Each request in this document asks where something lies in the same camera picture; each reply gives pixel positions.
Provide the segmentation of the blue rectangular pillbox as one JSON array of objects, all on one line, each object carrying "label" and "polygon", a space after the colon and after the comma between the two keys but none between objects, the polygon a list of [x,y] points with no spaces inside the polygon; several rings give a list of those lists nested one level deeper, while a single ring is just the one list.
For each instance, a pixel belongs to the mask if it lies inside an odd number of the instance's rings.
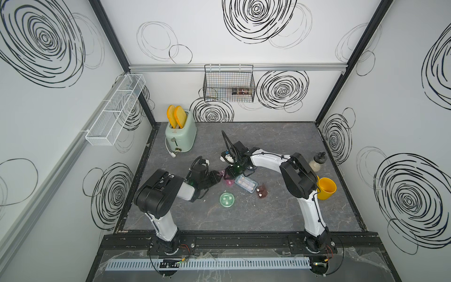
[{"label": "blue rectangular pillbox", "polygon": [[258,187],[258,183],[256,181],[244,175],[237,176],[234,183],[249,193],[253,193]]}]

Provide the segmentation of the pink pillbox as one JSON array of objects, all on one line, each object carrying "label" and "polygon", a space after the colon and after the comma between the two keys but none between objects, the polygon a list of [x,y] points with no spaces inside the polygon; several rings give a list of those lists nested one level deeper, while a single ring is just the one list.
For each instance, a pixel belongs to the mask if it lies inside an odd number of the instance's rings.
[{"label": "pink pillbox", "polygon": [[220,175],[222,177],[222,182],[228,187],[232,187],[234,185],[234,179],[227,174],[225,170],[220,171]]}]

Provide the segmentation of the green round pillbox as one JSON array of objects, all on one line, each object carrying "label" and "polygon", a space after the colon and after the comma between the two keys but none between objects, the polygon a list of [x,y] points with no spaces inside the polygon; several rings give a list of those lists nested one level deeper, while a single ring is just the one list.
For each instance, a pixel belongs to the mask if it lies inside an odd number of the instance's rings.
[{"label": "green round pillbox", "polygon": [[224,208],[230,208],[234,205],[235,203],[235,197],[232,193],[230,192],[224,192],[221,194],[220,198],[219,198],[219,203],[221,204],[221,206],[223,206]]}]

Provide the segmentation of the dark red pillbox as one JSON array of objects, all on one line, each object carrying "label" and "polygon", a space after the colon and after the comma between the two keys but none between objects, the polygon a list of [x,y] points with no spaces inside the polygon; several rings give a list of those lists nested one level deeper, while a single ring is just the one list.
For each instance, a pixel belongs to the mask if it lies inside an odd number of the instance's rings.
[{"label": "dark red pillbox", "polygon": [[263,199],[263,198],[267,197],[267,195],[268,195],[268,190],[267,190],[266,185],[263,183],[262,185],[258,186],[258,187],[256,188],[256,193],[257,193],[257,196],[258,196],[260,199]]}]

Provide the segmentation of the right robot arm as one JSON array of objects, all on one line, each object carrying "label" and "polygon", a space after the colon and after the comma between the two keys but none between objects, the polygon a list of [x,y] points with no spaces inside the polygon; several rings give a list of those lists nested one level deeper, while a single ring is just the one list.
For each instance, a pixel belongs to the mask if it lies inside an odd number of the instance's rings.
[{"label": "right robot arm", "polygon": [[282,175],[288,192],[297,198],[304,218],[304,244],[319,253],[330,244],[330,231],[318,203],[318,177],[300,153],[281,155],[260,148],[248,149],[241,142],[227,147],[221,160],[229,164],[225,175],[236,179],[248,168],[266,168]]}]

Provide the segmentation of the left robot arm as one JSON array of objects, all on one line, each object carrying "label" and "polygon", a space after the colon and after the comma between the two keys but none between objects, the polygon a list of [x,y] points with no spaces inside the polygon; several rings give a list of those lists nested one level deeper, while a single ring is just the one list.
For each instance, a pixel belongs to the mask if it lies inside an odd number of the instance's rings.
[{"label": "left robot arm", "polygon": [[187,202],[202,199],[206,192],[220,183],[222,174],[210,171],[206,164],[195,164],[188,178],[157,169],[137,189],[133,203],[151,221],[156,232],[156,244],[164,252],[172,254],[180,244],[180,229],[171,215],[171,207],[177,198]]}]

